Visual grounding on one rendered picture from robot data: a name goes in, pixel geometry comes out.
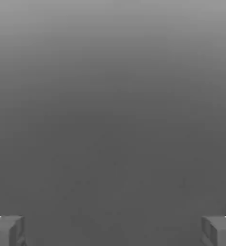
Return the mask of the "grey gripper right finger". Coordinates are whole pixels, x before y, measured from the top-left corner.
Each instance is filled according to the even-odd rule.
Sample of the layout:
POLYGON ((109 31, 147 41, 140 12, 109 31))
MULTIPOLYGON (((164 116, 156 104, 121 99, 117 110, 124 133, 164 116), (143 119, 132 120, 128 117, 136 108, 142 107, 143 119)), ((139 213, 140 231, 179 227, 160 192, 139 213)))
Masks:
POLYGON ((201 242, 204 246, 226 246, 226 216, 202 216, 201 242))

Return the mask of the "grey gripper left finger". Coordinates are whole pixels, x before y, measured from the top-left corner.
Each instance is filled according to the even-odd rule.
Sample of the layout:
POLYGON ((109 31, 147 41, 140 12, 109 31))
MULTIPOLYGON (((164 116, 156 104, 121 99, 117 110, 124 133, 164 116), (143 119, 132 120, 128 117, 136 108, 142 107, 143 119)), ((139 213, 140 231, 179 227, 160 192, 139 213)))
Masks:
POLYGON ((24 216, 0 216, 0 246, 26 246, 24 216))

